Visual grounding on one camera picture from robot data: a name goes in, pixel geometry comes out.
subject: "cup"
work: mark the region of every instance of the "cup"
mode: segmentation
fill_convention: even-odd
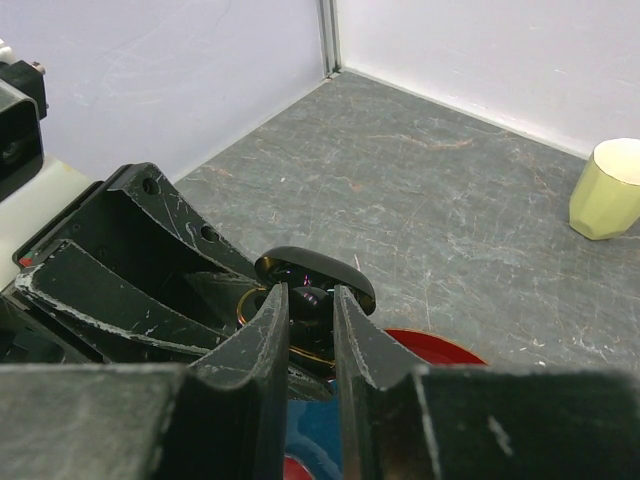
[[[590,240],[605,240],[626,232],[638,218],[640,140],[602,142],[571,195],[569,224]]]

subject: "blue surface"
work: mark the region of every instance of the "blue surface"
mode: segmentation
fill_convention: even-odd
[[[336,382],[331,386],[337,391]],[[338,397],[330,402],[290,401],[285,454],[302,463],[317,480],[342,478]]]

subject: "red rim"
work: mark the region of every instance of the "red rim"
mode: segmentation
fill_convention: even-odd
[[[469,350],[436,335],[399,328],[390,328],[385,332],[424,361],[434,365],[487,365],[487,362]]]

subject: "marble surface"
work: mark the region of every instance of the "marble surface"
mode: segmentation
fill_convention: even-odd
[[[494,364],[640,364],[640,225],[571,230],[584,161],[342,74],[178,183],[251,258],[278,245],[358,266],[374,321]]]

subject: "gray countertop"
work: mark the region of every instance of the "gray countertop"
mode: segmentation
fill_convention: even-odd
[[[342,74],[178,183],[250,258],[307,247],[358,266],[374,321],[494,364],[640,364],[640,225],[571,230],[584,161]]]

